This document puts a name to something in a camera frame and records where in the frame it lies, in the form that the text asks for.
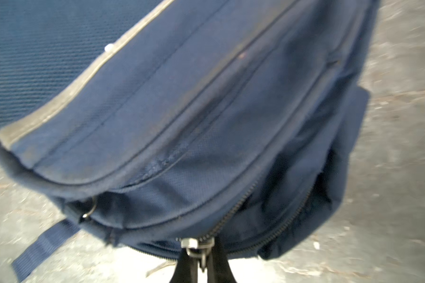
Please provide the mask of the navy blue student backpack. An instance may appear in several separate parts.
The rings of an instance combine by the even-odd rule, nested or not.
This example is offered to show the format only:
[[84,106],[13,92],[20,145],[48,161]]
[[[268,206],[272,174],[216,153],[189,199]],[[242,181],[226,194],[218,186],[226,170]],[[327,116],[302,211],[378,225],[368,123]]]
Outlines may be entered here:
[[342,203],[379,1],[0,1],[0,165],[81,230],[207,272],[275,259]]

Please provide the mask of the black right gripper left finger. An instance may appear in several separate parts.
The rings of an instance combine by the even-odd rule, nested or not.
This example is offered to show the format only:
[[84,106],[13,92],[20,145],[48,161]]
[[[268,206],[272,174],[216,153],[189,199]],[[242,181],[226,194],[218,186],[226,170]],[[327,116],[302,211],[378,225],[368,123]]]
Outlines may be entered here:
[[198,259],[182,250],[170,283],[198,283]]

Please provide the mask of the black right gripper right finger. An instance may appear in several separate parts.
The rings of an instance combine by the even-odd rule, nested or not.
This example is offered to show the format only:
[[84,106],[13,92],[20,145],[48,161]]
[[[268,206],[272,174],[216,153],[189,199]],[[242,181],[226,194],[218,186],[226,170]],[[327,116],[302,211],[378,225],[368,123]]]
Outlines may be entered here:
[[227,253],[220,238],[214,238],[214,246],[207,257],[207,282],[208,283],[236,283],[231,271]]

